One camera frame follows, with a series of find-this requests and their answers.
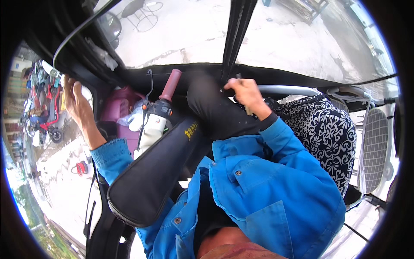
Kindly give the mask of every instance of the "blue jacket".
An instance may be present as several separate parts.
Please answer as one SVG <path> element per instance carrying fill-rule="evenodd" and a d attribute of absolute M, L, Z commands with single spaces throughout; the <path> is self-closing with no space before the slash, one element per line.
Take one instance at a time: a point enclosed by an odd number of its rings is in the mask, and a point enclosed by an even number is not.
<path fill-rule="evenodd" d="M 252 242 L 291 259 L 318 258 L 326 250 L 344 224 L 345 204 L 281 119 L 260 135 L 217 140 L 212 149 L 214 162 L 201 161 L 177 202 L 169 200 L 153 225 L 136 229 L 147 258 L 195 258 L 200 181 L 208 180 L 215 203 Z M 263 159 L 266 149 L 272 150 L 270 161 Z M 109 184 L 132 162 L 121 139 L 91 153 Z M 209 170 L 200 173 L 200 167 Z"/>

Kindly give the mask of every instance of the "metal stool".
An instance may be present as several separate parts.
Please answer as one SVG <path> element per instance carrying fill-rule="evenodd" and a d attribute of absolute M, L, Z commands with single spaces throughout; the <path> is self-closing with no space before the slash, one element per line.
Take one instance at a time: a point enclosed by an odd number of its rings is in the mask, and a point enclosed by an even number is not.
<path fill-rule="evenodd" d="M 142 8 L 144 7 L 144 0 L 135 0 L 135 1 L 132 1 L 132 2 L 130 2 L 125 8 L 124 8 L 124 10 L 122 11 L 122 14 L 121 14 L 121 17 L 122 18 L 127 18 L 128 19 L 128 21 L 130 21 L 130 23 L 135 27 L 135 28 L 137 28 L 137 31 L 138 32 L 146 32 L 146 31 L 149 31 L 150 29 L 152 29 L 155 25 L 156 25 L 156 23 L 158 22 L 158 16 L 156 16 L 154 13 L 153 13 L 153 11 L 151 11 L 151 9 L 149 9 L 148 7 L 148 10 L 145 10 L 145 11 L 149 11 L 150 13 L 151 13 L 151 15 L 147 15 L 143 10 L 142 10 Z M 141 13 L 144 15 L 144 17 L 143 18 L 140 18 L 140 17 L 138 17 L 135 13 L 138 11 L 138 10 L 140 10 L 141 11 Z M 128 18 L 128 16 L 130 16 L 130 15 L 135 15 L 135 17 L 139 20 L 139 22 L 137 23 L 137 25 L 134 25 L 134 23 Z M 154 17 L 155 18 L 155 22 L 152 22 L 151 21 L 151 19 L 150 19 L 150 17 Z M 150 24 L 152 25 L 149 29 L 146 29 L 146 30 L 139 30 L 138 29 L 138 25 L 142 22 L 142 21 L 144 21 L 145 19 L 147 19 L 149 22 L 150 22 Z"/>

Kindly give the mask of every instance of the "handlebar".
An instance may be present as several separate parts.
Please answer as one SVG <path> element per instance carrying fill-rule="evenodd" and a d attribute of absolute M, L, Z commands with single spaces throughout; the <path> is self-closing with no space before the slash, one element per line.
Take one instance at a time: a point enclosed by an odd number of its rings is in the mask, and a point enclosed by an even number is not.
<path fill-rule="evenodd" d="M 159 99 L 164 99 L 171 102 L 171 97 L 173 96 L 178 80 L 181 77 L 181 71 L 178 69 L 173 69 L 171 71 L 170 77 L 168 78 L 167 83 L 165 84 L 164 90 L 162 91 L 162 94 L 158 97 Z"/>

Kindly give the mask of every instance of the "scooter wheel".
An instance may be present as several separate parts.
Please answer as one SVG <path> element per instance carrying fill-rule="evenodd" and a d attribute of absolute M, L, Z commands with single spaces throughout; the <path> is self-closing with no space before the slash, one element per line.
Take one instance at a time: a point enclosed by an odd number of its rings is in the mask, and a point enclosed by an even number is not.
<path fill-rule="evenodd" d="M 50 137 L 53 143 L 60 143 L 63 139 L 63 132 L 58 128 L 54 128 L 50 132 Z"/>

